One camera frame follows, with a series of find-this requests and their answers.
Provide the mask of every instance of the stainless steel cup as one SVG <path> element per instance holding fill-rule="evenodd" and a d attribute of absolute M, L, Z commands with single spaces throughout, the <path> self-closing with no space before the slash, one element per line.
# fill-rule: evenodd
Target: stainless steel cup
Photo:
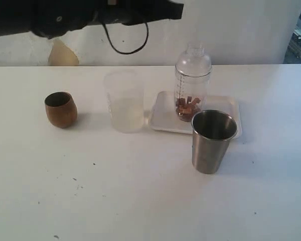
<path fill-rule="evenodd" d="M 204 110 L 192 119 L 192 163 L 196 170 L 213 174 L 218 169 L 231 139 L 237 133 L 237 124 L 228 114 L 218 110 Z"/>

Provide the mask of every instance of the square tray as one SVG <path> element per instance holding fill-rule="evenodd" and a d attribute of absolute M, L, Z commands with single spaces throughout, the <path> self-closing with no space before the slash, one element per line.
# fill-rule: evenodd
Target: square tray
<path fill-rule="evenodd" d="M 234 138 L 242 135 L 239 104 L 235 98 L 209 95 L 204 109 L 216 109 L 232 116 L 238 126 L 238 131 Z M 162 91 L 157 95 L 155 105 L 150 114 L 149 126 L 157 131 L 193 133 L 191 123 L 184 122 L 177 117 L 174 107 L 174 94 L 169 91 Z"/>

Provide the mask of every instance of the wooden tumbler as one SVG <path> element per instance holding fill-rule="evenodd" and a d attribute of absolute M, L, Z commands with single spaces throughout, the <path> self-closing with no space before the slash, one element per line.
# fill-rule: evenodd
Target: wooden tumbler
<path fill-rule="evenodd" d="M 77 107 L 66 92 L 56 92 L 45 99 L 46 113 L 50 123 L 59 128 L 66 128 L 77 119 Z"/>

